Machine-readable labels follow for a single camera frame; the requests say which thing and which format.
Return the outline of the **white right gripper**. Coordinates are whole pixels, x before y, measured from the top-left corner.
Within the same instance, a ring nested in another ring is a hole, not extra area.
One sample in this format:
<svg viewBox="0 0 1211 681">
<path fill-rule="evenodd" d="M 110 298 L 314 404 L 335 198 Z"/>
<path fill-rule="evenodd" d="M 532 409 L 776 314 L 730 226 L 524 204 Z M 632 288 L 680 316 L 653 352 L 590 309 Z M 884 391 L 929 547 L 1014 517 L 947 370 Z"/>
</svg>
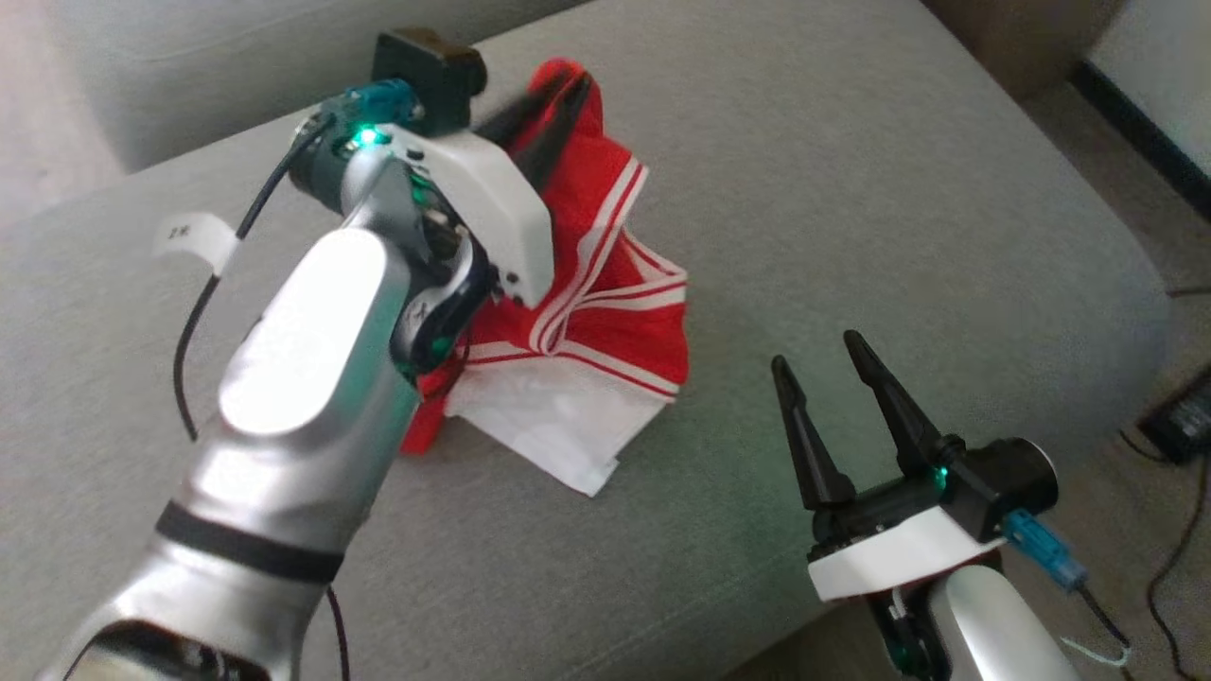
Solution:
<svg viewBox="0 0 1211 681">
<path fill-rule="evenodd" d="M 771 357 L 800 503 L 814 515 L 808 574 L 822 601 L 865 599 L 911 585 L 959 568 L 1004 543 L 974 539 L 946 513 L 941 505 L 945 477 L 925 473 L 939 468 L 939 428 L 860 332 L 848 330 L 843 340 L 861 383 L 876 396 L 897 465 L 907 477 L 856 493 L 817 434 L 788 361 L 782 355 Z"/>
</svg>

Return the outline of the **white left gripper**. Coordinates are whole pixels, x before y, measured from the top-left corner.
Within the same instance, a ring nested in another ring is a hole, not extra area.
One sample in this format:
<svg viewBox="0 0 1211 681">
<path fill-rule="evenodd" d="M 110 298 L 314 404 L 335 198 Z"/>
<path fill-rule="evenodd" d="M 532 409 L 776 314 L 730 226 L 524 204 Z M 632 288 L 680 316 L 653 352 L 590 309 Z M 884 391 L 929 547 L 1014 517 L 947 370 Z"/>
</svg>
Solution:
<svg viewBox="0 0 1211 681">
<path fill-rule="evenodd" d="M 474 132 L 427 138 L 380 126 L 398 156 L 420 151 L 419 167 L 484 246 L 503 293 L 520 307 L 536 309 L 553 285 L 553 224 L 535 190 L 558 167 L 592 82 L 557 74 L 476 122 Z M 504 149 L 516 153 L 517 167 Z"/>
</svg>

